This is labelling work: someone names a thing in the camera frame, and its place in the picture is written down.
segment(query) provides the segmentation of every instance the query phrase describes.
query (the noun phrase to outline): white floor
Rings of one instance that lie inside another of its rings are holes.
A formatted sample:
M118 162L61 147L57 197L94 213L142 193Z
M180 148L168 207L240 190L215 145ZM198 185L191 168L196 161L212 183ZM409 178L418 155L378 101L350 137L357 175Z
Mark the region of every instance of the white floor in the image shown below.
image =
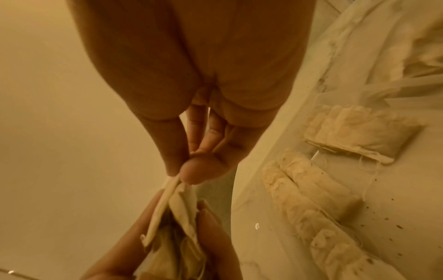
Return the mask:
M337 7L318 1L311 41ZM77 279L161 186L162 161L87 60L63 1L0 0L0 34L0 268ZM227 231L234 175L199 190Z

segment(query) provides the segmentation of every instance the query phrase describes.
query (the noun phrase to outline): finger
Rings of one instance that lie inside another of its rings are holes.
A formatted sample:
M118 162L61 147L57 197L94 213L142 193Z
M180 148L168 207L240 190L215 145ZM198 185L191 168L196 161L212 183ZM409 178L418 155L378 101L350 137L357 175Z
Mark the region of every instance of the finger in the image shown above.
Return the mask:
M88 279L96 275L132 276L147 255L143 248L140 236L146 234L152 214L163 190L160 190L140 215L139 219L121 237L111 250L97 261L81 279Z
M213 268L220 280L242 279L240 262L231 239L208 209L197 214L197 236L210 254Z
M199 211L202 211L203 209L208 210L209 212L211 212L211 214L213 215L213 217L217 221L217 224L222 225L222 223L221 223L222 220L214 213L214 211L212 211L211 207L209 206L208 202L205 199L200 199L197 202L197 209Z
M189 158L186 131L180 118L157 121L141 115L136 116L154 140L165 162L168 176L177 175Z
M197 153L211 152L225 137L226 121L214 110L209 112L209 131L204 136Z
M194 152L200 146L204 133L206 132L206 124L208 122L208 107L199 105L190 105L186 110L187 135L189 151Z
M212 153L196 154L183 164L181 180L196 185L228 173L250 153L265 130L233 127Z

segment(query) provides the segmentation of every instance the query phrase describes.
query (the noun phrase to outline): human hand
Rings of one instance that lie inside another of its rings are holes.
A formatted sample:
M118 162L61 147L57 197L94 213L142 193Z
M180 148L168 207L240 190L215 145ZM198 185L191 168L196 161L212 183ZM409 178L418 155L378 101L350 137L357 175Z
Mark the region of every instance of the human hand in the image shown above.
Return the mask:
M97 261L81 280L134 280L134 272L150 251L144 250L140 236L148 230L152 214L163 191L155 195L148 207L120 241L99 261ZM214 279L241 280L239 260L231 239L223 231L220 219L215 216L204 202L198 203L197 235L198 240L211 260ZM164 280L143 275L140 280Z
M315 6L314 0L68 3L101 76L151 135L168 175L180 172L189 184L236 167L271 124L302 62Z

